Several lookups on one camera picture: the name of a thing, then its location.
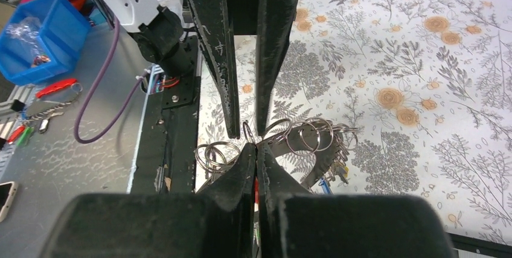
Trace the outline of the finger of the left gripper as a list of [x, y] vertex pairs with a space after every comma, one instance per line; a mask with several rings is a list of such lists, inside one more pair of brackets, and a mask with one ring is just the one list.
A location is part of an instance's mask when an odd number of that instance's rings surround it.
[[234, 33], [227, 0], [188, 0], [200, 47], [220, 95], [226, 133], [240, 138], [240, 112]]
[[263, 136], [272, 90], [284, 62], [298, 0], [259, 0], [255, 59], [255, 124]]

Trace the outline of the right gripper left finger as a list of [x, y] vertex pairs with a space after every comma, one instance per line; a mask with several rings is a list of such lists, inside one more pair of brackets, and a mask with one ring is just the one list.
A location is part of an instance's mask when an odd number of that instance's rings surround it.
[[54, 224], [41, 257], [251, 257], [256, 145], [198, 193], [84, 194]]

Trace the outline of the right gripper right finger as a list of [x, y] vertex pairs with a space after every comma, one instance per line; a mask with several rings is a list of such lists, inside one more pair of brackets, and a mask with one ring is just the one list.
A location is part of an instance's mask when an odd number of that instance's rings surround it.
[[262, 257], [454, 257], [441, 222], [409, 195], [314, 195], [257, 147]]

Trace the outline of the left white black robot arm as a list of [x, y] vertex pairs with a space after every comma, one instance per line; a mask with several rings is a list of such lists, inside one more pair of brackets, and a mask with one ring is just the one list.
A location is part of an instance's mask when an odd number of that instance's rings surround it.
[[[103, 0], [136, 41], [142, 56], [172, 77], [191, 71], [179, 40], [179, 16], [157, 0]], [[254, 35], [255, 124], [259, 136], [267, 130], [270, 99], [290, 44], [298, 0], [188, 0], [200, 49], [220, 94], [226, 131], [240, 137], [234, 38]]]

